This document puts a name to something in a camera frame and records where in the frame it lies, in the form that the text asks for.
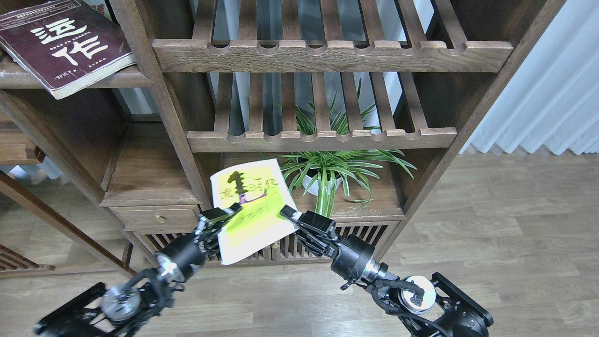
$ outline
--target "potted plant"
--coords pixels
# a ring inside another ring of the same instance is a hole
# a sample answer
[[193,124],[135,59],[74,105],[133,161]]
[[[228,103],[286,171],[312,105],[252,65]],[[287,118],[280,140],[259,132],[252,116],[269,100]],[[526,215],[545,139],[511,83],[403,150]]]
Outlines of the potted plant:
[[[358,96],[361,85],[358,85]],[[334,115],[335,98],[329,109],[329,118],[332,119],[331,130],[339,134],[347,134],[349,126],[345,113]],[[298,107],[295,107],[297,114],[298,131],[309,135],[316,132],[314,122]],[[375,111],[375,104],[369,106],[361,112],[362,121],[366,116]],[[365,127],[366,130],[377,130],[379,127]],[[406,160],[398,158],[396,155],[404,156],[400,150],[354,150],[354,151],[299,151],[289,155],[282,155],[286,158],[281,166],[281,171],[285,179],[292,177],[289,184],[289,190],[292,191],[301,185],[304,185],[305,191],[317,196],[315,212],[331,217],[333,201],[335,199],[335,190],[343,186],[346,197],[350,197],[349,181],[352,180],[362,186],[369,193],[369,198],[365,200],[354,200],[356,203],[362,203],[361,209],[372,201],[372,192],[370,190],[369,177],[379,179],[379,176],[373,172],[373,169],[380,169],[383,166],[376,164],[376,161],[386,161],[396,163],[401,166],[413,178],[410,169],[416,170],[416,167]]]

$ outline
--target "wooden drawer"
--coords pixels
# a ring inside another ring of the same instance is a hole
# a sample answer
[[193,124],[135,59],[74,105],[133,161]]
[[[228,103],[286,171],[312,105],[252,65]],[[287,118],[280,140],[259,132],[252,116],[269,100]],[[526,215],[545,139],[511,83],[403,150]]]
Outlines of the wooden drawer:
[[189,233],[198,225],[198,205],[109,207],[125,230],[141,234]]

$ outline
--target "brass knob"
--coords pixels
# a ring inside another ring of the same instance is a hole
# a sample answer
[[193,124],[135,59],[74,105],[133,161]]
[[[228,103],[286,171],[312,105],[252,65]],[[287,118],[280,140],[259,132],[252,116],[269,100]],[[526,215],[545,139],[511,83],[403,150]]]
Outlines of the brass knob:
[[166,221],[166,219],[162,217],[162,214],[156,213],[154,215],[156,215],[156,222],[159,224],[163,224]]

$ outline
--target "book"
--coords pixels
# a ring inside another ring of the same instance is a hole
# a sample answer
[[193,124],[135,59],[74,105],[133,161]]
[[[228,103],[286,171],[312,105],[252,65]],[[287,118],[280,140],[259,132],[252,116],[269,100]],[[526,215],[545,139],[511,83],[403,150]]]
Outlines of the book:
[[228,167],[210,182],[215,207],[241,204],[218,235],[221,264],[241,261],[297,229],[279,214],[284,205],[296,206],[276,159]]
[[1,15],[0,45],[57,100],[135,63],[120,27],[81,0]]

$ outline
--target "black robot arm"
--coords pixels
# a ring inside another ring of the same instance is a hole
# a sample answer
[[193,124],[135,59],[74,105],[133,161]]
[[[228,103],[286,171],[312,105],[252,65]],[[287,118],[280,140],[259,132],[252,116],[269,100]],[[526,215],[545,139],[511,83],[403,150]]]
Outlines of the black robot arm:
[[[308,211],[301,213],[285,206],[281,215],[298,226],[298,240],[315,256],[332,259],[331,270],[347,282],[369,292],[374,302],[389,315],[397,316],[414,337],[488,337],[493,318],[473,299],[440,273],[432,278],[399,278],[387,264],[375,261],[374,247],[351,234],[335,233],[335,221]],[[435,321],[424,319],[435,303],[443,315]]]
[[[108,290],[97,283],[42,318],[34,332],[43,337],[133,336],[150,318],[172,307],[173,292],[183,291],[183,284],[203,267],[205,257],[219,252],[217,235],[240,210],[236,203],[202,212],[193,232],[154,253],[158,268],[142,270],[126,284]],[[90,308],[99,298],[100,305]]]
[[[183,284],[202,268],[205,257],[219,252],[217,235],[240,209],[233,204],[203,212],[195,231],[155,253],[158,268],[146,269],[108,290],[101,282],[94,285],[42,318],[35,333],[44,337],[133,336],[150,318],[172,307],[173,292],[183,291]],[[341,289],[352,284],[364,288],[387,314],[399,317],[412,337],[488,337],[491,315],[443,275],[435,273],[430,280],[423,276],[400,279],[386,264],[374,260],[373,246],[354,235],[337,236],[333,220],[287,206],[281,215],[298,225],[298,239],[314,255],[332,258],[331,270],[347,281]],[[99,298],[100,305],[91,306]],[[422,318],[435,303],[444,314],[435,321]]]

